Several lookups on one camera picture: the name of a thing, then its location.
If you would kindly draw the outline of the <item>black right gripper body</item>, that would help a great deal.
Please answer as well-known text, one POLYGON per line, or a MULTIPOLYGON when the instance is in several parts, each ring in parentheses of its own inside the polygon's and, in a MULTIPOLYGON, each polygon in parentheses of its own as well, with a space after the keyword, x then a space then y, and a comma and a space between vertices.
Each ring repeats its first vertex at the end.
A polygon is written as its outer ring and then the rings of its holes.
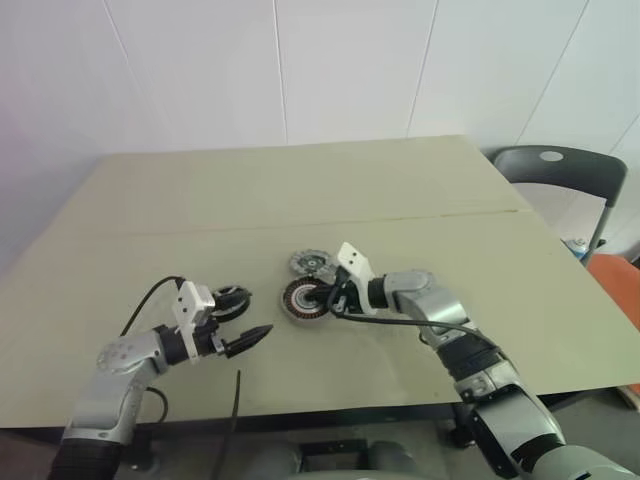
POLYGON ((340 295, 328 307, 334 315, 363 315, 359 291, 345 269, 337 269, 333 285, 341 287, 340 295))

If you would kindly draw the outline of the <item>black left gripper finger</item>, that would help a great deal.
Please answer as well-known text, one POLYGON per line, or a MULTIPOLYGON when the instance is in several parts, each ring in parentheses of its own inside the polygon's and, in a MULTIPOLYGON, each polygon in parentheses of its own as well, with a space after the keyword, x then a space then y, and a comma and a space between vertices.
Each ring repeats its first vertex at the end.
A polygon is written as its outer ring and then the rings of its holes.
POLYGON ((272 325, 261 325, 251 328, 230 342, 223 342, 225 356, 237 356, 263 340, 273 329, 272 325))
POLYGON ((231 321, 241 316, 248 308, 249 302, 244 301, 226 310, 215 310, 213 312, 213 317, 217 321, 231 321))

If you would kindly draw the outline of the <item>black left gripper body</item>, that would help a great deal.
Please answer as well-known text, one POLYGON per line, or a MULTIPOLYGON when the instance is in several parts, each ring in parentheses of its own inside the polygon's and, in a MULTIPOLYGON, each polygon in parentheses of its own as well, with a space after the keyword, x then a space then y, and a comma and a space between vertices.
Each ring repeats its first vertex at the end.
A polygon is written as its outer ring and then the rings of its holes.
POLYGON ((226 354, 226 343, 218 335, 219 327, 219 322, 211 319, 194 329, 193 341, 199 357, 226 354))

